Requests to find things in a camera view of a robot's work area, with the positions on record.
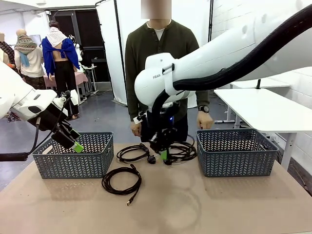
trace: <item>basket rim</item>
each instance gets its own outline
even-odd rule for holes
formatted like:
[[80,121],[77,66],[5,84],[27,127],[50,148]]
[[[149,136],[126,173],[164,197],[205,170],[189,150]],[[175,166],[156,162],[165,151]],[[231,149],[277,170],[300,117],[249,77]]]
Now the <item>basket rim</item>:
[[[112,140],[112,138],[113,138],[113,136],[114,136],[114,132],[78,132],[79,134],[97,134],[97,133],[109,133],[111,136],[110,136],[110,138],[109,138],[109,140],[108,140],[108,142],[109,141],[111,141]],[[45,144],[47,141],[49,141],[49,140],[51,140],[52,138],[51,137],[49,137],[48,139],[46,139],[41,145],[39,145],[38,147],[37,147],[37,149],[35,150],[35,151],[33,151],[32,153],[31,153],[31,155],[32,156],[45,156],[45,155],[49,155],[49,156],[72,156],[73,154],[36,154],[36,151],[38,151],[39,149],[40,149],[40,147],[43,145],[43,144]],[[103,151],[101,151],[100,153],[77,153],[79,156],[86,156],[86,155],[99,155],[99,154],[101,154],[101,153],[103,153],[105,150],[106,150],[106,147],[107,147],[107,144],[105,145],[105,147],[104,147],[104,149],[103,149]]]
[[209,152],[209,151],[206,151],[206,150],[205,150],[205,148],[203,147],[202,142],[201,142],[200,140],[198,140],[198,133],[200,133],[200,132],[217,132],[217,131],[226,132],[226,131],[228,131],[228,130],[231,130],[231,131],[254,130],[254,131],[256,131],[258,134],[261,134],[261,135],[262,135],[262,133],[259,132],[259,131],[258,131],[257,129],[255,129],[255,128],[248,128],[248,129],[241,129],[241,128],[239,128],[239,129],[233,129],[233,128],[231,128],[231,129],[207,129],[207,130],[197,130],[197,131],[196,131],[197,143],[199,143],[199,145],[201,146],[201,148],[203,149],[203,151],[204,151],[205,153],[208,153],[208,154],[224,154],[224,153],[229,154],[229,153],[250,153],[250,152],[252,152],[252,153],[262,153],[262,152],[277,152],[277,151],[279,151],[278,147],[277,147],[276,145],[274,145],[270,140],[268,140],[264,135],[263,135],[263,137],[265,138],[265,140],[266,140],[271,146],[273,146],[273,147],[275,148],[275,150],[265,150],[265,151],[263,151],[263,150],[255,150],[255,151],[217,151],[217,152]]

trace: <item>basket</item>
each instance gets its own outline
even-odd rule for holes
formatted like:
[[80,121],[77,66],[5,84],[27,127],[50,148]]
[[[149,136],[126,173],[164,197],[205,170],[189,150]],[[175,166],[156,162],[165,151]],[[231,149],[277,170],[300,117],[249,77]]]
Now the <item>basket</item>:
[[256,129],[199,130],[197,142],[206,177],[269,176],[278,154]]
[[80,134],[81,153],[65,149],[51,138],[33,152],[43,179],[102,178],[106,174],[114,157],[113,133]]

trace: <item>wristwatch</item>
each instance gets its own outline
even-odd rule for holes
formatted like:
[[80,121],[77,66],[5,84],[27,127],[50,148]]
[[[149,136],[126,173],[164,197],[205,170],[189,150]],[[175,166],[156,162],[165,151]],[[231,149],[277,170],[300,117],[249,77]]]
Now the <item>wristwatch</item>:
[[199,106],[198,110],[205,113],[209,113],[209,106]]

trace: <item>white curtain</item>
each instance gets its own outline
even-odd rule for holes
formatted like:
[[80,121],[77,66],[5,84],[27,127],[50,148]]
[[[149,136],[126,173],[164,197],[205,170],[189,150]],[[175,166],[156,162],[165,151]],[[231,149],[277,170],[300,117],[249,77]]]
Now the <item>white curtain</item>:
[[[117,7],[124,57],[128,35],[143,25],[147,19],[141,19],[141,0],[117,0]],[[208,41],[209,10],[210,5],[207,0],[172,0],[172,19],[190,28],[195,34],[199,46]],[[102,24],[101,29],[115,99],[124,104],[126,103],[126,93],[114,1],[103,2],[97,7],[97,12]],[[189,98],[189,108],[192,107],[196,107],[196,96]]]
[[114,0],[106,0],[97,6],[97,14],[101,23],[115,101],[126,105],[126,87],[121,63]]

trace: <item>white sweater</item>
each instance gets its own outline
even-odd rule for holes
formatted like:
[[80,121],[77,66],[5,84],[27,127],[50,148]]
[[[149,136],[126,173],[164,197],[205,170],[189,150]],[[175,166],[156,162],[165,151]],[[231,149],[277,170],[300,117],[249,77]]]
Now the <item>white sweater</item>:
[[20,72],[28,77],[38,78],[44,76],[42,63],[43,63],[43,53],[42,49],[37,46],[34,51],[30,52],[27,57],[29,60],[29,67],[22,65],[20,60],[20,53],[14,50],[15,53],[15,65]]

